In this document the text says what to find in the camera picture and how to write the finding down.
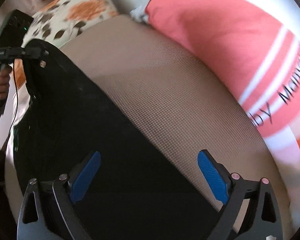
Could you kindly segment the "person's left hand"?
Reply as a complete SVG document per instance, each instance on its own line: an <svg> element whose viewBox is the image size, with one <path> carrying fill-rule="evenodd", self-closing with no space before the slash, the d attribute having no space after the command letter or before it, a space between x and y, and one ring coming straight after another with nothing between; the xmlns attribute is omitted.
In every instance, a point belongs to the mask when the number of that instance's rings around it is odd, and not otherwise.
<svg viewBox="0 0 300 240"><path fill-rule="evenodd" d="M0 71L0 100L5 100L8 96L11 71L11 66Z"/></svg>

